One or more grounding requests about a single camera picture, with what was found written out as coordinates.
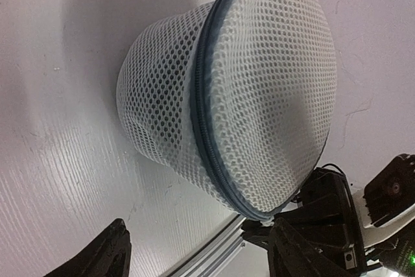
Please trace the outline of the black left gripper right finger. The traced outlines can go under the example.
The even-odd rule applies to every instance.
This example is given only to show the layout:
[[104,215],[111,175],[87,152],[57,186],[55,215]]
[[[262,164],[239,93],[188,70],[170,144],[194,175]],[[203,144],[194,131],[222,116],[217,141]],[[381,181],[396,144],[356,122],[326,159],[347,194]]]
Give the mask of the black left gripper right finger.
[[350,276],[319,254],[285,219],[276,219],[268,235],[271,276]]

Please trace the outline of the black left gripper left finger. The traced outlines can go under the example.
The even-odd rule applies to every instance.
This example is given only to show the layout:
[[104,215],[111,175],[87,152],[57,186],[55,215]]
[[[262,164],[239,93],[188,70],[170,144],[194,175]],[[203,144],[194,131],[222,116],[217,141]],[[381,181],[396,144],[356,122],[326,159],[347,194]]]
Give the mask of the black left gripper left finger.
[[130,232],[117,218],[75,257],[45,277],[128,277],[130,260]]

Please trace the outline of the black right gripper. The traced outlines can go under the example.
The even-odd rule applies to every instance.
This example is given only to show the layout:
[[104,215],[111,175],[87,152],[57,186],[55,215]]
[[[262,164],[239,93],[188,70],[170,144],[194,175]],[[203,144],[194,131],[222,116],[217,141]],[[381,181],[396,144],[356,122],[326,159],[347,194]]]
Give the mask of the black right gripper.
[[[367,271],[362,234],[344,173],[317,168],[298,193],[300,207],[278,213],[321,255],[350,273]],[[246,220],[242,238],[267,251],[272,226]]]

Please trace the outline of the white mesh laundry bag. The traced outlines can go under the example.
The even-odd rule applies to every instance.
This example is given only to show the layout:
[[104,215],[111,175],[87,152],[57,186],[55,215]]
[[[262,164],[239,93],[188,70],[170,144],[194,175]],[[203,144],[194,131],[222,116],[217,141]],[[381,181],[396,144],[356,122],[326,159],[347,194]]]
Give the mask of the white mesh laundry bag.
[[318,0],[214,0],[137,37],[116,103],[142,155],[230,210],[268,221],[316,167],[336,88]]

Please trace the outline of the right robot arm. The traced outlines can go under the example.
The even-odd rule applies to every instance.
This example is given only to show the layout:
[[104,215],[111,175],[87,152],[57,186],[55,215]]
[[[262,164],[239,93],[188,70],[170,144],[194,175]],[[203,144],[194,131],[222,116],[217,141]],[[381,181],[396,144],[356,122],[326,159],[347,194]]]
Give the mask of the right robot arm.
[[271,226],[242,225],[243,239],[266,250],[271,276],[362,276],[381,267],[414,275],[413,155],[396,156],[356,193],[326,164],[294,201]]

